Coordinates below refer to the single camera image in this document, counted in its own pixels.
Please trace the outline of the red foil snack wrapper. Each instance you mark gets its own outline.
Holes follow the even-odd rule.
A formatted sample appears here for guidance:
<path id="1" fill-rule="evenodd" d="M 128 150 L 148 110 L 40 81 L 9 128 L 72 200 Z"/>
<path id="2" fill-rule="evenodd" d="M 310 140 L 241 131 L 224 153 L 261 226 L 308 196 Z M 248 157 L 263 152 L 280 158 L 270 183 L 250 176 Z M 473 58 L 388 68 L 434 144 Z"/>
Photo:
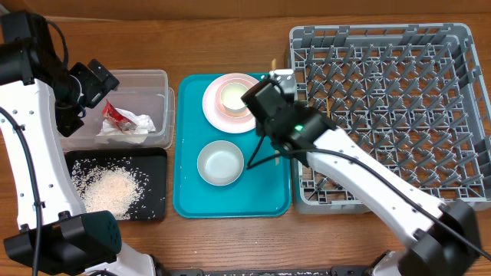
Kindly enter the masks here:
<path id="1" fill-rule="evenodd" d="M 102 116 L 108 120 L 114 127 L 121 132 L 128 130 L 135 130 L 137 125 L 132 120 L 122 115 L 116 108 L 106 101 L 106 105 L 102 110 Z"/>

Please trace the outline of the white napkin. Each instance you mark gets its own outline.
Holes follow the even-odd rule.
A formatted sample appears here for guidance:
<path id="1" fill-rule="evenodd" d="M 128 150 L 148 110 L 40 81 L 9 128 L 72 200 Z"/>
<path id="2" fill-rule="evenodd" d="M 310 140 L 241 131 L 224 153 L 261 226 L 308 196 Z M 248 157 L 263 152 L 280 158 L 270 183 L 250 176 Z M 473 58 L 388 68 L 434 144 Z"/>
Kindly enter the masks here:
<path id="1" fill-rule="evenodd" d="M 137 127 L 134 130 L 129 129 L 121 132 L 109 120 L 105 119 L 102 123 L 101 131 L 98 134 L 97 141 L 99 143 L 109 143 L 109 140 L 114 140 L 116 142 L 130 144 L 142 144 L 147 139 L 147 135 L 156 130 L 149 115 L 135 115 L 128 110 L 120 108 L 117 108 L 117 111 L 127 119 L 133 121 Z"/>

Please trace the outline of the pale green cup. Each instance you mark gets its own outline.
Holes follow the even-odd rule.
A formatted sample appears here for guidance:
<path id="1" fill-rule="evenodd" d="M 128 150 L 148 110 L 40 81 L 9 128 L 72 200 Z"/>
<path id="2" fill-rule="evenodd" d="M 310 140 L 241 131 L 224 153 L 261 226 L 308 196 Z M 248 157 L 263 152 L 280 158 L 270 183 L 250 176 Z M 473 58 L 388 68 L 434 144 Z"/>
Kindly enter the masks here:
<path id="1" fill-rule="evenodd" d="M 220 94 L 221 104 L 225 110 L 232 114 L 240 114 L 246 110 L 246 105 L 241 97 L 247 91 L 247 87 L 241 83 L 227 84 Z"/>

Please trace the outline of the grey bowl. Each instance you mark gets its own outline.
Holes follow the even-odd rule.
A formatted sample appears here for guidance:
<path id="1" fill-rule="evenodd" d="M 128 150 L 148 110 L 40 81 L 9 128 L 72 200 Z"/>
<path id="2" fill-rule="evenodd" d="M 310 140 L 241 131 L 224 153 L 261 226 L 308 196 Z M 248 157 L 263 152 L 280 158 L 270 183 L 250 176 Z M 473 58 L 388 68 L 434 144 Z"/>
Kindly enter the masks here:
<path id="1" fill-rule="evenodd" d="M 197 169 L 201 178 L 210 185 L 227 186 L 241 176 L 244 157 L 234 143 L 213 141 L 199 152 Z"/>

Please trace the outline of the wooden chopstick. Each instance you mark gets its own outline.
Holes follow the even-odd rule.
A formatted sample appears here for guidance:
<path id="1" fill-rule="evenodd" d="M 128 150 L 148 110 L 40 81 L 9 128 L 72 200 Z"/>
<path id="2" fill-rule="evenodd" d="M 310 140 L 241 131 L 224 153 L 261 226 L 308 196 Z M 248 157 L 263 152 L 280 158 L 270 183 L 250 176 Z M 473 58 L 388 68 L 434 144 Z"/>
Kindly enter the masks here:
<path id="1" fill-rule="evenodd" d="M 326 98 L 325 103 L 326 103 L 326 115 L 327 115 L 327 117 L 331 118 L 329 98 Z"/>
<path id="2" fill-rule="evenodd" d="M 277 68 L 276 59 L 273 59 L 271 61 L 271 71 L 276 70 L 276 68 Z M 279 158 L 275 157 L 275 165 L 277 166 L 278 164 L 279 164 Z"/>

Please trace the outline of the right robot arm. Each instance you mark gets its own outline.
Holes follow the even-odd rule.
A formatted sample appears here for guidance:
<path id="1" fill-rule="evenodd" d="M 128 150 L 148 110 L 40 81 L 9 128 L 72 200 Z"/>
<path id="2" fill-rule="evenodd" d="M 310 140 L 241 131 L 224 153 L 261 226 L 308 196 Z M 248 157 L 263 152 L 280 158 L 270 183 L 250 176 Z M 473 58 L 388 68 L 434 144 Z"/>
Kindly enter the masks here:
<path id="1" fill-rule="evenodd" d="M 270 71 L 242 96 L 277 156 L 296 159 L 360 200 L 397 236 L 403 251 L 387 251 L 365 275 L 463 275 L 482 248 L 476 213 L 447 205 L 406 182 L 360 148 L 336 123 L 296 99 L 292 70 Z"/>

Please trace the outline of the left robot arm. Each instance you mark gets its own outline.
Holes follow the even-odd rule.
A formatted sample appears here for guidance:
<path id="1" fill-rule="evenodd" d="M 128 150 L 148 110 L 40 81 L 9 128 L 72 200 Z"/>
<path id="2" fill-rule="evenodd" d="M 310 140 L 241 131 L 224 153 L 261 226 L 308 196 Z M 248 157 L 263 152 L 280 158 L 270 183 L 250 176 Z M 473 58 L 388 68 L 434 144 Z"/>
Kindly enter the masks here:
<path id="1" fill-rule="evenodd" d="M 164 275 L 152 255 L 123 242 L 114 216 L 88 212 L 68 172 L 60 139 L 83 126 L 119 82 L 99 61 L 58 57 L 52 21 L 28 11 L 1 18 L 1 132 L 18 197 L 19 232 L 7 256 L 34 274 Z"/>

